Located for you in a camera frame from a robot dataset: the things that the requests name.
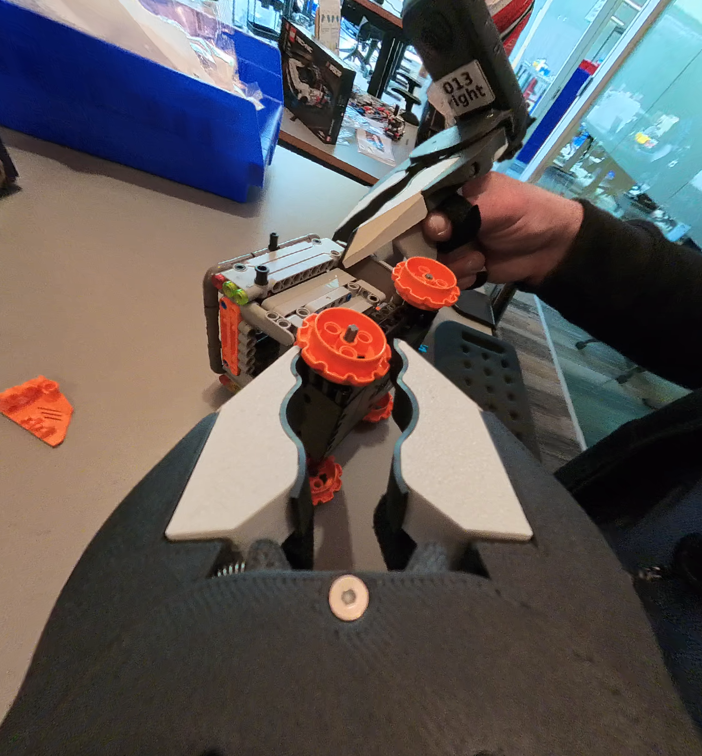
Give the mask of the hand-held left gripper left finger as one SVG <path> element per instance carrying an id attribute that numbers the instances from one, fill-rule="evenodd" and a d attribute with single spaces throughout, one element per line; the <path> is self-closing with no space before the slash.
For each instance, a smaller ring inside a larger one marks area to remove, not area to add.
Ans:
<path id="1" fill-rule="evenodd" d="M 298 356 L 289 349 L 217 412 L 167 525 L 169 541 L 282 543 L 297 530 L 291 500 L 303 474 L 285 407 Z"/>

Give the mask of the black car kit box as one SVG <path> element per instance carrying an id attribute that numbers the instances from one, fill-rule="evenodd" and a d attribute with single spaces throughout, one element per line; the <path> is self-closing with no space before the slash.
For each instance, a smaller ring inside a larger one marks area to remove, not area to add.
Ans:
<path id="1" fill-rule="evenodd" d="M 324 145 L 336 145 L 356 71 L 302 26 L 281 21 L 284 106 Z"/>

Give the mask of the building kit robot model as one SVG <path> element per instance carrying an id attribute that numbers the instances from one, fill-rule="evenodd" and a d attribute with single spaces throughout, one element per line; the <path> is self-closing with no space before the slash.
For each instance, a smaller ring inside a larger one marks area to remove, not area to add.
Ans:
<path id="1" fill-rule="evenodd" d="M 331 453 L 360 422 L 393 410 L 392 345 L 420 348 L 432 323 L 461 294 L 430 257 L 394 267 L 375 258 L 378 284 L 342 266 L 344 246 L 315 234 L 222 261 L 206 271 L 203 305 L 211 370 L 237 392 L 295 345 L 302 376 L 295 433 L 302 441 L 314 505 L 332 500 L 342 468 Z"/>

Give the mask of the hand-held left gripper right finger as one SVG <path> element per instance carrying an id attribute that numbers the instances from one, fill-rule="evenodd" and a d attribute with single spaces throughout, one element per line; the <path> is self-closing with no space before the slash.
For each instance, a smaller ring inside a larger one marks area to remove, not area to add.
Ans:
<path id="1" fill-rule="evenodd" d="M 415 544 L 529 543 L 533 530 L 482 411 L 407 343 L 393 346 L 400 430 L 386 520 Z"/>

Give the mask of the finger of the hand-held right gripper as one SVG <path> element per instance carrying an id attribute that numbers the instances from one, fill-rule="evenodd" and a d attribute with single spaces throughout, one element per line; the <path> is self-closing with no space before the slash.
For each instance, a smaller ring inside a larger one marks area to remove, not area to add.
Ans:
<path id="1" fill-rule="evenodd" d="M 415 147 L 357 203 L 334 232 L 333 241 L 349 245 L 358 228 L 387 203 L 397 205 L 421 194 L 427 209 L 435 207 L 432 196 L 442 197 L 447 188 L 466 182 L 468 170 L 480 160 L 483 139 L 484 125 L 456 125 Z"/>
<path id="2" fill-rule="evenodd" d="M 495 157 L 495 152 L 480 152 L 478 165 L 468 170 L 466 182 L 485 175 L 492 168 Z M 449 242 L 442 247 L 444 251 L 450 251 L 469 241 L 478 229 L 479 220 L 477 209 L 460 194 L 460 189 L 466 182 L 459 187 L 447 188 L 442 197 L 436 199 L 432 196 L 430 199 L 436 200 L 436 206 L 431 209 L 426 208 L 421 194 L 411 196 L 397 205 L 387 203 L 372 219 L 363 223 L 353 235 L 351 243 L 345 245 L 343 269 L 350 269 L 399 237 L 417 235 L 419 224 L 433 212 L 442 213 L 451 222 L 451 236 Z"/>

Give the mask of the person's right forearm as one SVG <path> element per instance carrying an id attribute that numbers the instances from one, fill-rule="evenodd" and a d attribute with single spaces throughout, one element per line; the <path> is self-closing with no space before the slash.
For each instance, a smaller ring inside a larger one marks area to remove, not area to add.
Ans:
<path id="1" fill-rule="evenodd" d="M 581 202 L 582 225 L 534 293 L 567 321 L 686 389 L 702 388 L 702 253 Z"/>

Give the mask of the blue storage bin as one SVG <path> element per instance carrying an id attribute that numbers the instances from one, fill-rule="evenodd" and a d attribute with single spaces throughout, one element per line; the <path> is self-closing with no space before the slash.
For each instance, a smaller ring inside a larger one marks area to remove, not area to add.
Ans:
<path id="1" fill-rule="evenodd" d="M 280 55 L 234 32 L 261 107 L 210 83 L 0 2 L 0 126 L 246 202 L 282 114 Z"/>

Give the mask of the orange panel piece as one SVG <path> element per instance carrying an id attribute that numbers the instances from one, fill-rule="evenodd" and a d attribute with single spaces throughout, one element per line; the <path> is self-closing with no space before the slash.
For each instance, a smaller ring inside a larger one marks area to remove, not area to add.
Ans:
<path id="1" fill-rule="evenodd" d="M 65 440 L 73 412 L 59 383 L 43 375 L 0 392 L 0 413 L 52 448 Z"/>

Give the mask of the dark perforated tray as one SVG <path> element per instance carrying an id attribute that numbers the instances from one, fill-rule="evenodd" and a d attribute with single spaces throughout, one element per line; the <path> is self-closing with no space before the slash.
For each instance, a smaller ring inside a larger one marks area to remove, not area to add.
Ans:
<path id="1" fill-rule="evenodd" d="M 420 350 L 442 375 L 541 458 L 528 390 L 512 345 L 498 339 L 488 326 L 443 308 Z"/>

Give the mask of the person's right hand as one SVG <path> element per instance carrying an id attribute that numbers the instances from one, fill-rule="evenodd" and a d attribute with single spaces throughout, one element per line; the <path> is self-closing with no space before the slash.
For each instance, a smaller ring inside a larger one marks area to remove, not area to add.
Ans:
<path id="1" fill-rule="evenodd" d="M 584 219 L 581 203 L 497 172 L 465 183 L 460 195 L 478 208 L 480 228 L 437 259 L 461 287 L 481 272 L 490 283 L 539 287 L 568 255 Z"/>

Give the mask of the crumpled white paper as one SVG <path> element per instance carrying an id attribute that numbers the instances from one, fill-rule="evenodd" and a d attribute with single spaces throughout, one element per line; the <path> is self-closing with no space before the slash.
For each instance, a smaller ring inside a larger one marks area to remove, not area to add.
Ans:
<path id="1" fill-rule="evenodd" d="M 262 91 L 242 79 L 232 2 L 35 1 L 23 7 L 192 79 L 213 85 L 262 110 Z"/>

